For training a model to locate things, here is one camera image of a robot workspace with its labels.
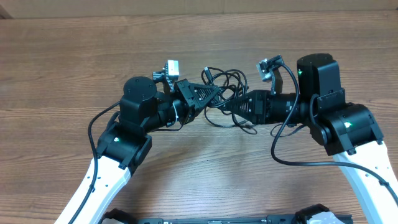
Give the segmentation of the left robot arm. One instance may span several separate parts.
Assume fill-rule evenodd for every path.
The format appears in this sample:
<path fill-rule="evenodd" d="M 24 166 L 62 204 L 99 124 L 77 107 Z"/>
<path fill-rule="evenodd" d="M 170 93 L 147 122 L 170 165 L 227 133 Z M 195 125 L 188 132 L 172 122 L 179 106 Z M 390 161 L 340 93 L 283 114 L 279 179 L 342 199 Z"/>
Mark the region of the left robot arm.
<path fill-rule="evenodd" d="M 150 151 L 150 133 L 192 122 L 207 105 L 218 101 L 220 88 L 154 75 L 129 79 L 123 92 L 116 103 L 119 111 L 98 141 L 90 142 L 93 160 L 57 223 L 99 223 Z"/>

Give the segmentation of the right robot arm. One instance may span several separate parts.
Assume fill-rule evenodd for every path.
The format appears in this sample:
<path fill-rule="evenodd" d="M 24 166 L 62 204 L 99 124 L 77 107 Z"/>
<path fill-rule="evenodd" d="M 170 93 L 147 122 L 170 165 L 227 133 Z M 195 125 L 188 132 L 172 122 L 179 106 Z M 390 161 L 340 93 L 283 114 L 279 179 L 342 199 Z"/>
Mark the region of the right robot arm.
<path fill-rule="evenodd" d="M 282 92 L 281 56 L 265 59 L 257 69 L 270 90 L 253 90 L 225 108 L 253 124 L 303 124 L 332 157 L 351 185 L 369 223 L 397 222 L 397 178 L 383 133 L 371 111 L 348 103 L 338 62 L 325 53 L 297 60 L 295 91 Z"/>

